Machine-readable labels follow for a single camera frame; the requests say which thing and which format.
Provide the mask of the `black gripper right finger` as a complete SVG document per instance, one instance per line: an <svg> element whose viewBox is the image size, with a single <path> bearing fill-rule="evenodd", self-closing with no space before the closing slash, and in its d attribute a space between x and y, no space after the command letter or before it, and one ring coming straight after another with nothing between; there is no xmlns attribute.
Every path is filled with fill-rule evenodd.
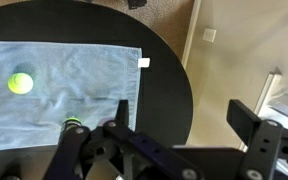
<svg viewBox="0 0 288 180"><path fill-rule="evenodd" d="M288 163L288 129L277 121L261 120L238 99L228 103L227 122L248 147L238 180L273 180L277 160Z"/></svg>

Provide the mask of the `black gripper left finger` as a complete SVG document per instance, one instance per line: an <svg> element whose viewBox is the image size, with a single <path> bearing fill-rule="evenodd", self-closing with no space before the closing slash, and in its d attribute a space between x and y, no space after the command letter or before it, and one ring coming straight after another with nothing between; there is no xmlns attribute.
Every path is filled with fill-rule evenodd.
<svg viewBox="0 0 288 180"><path fill-rule="evenodd" d="M144 133L132 131L128 102L96 129L81 125L66 131L43 180L86 180L92 166L106 161L123 180L204 180L198 167Z"/></svg>

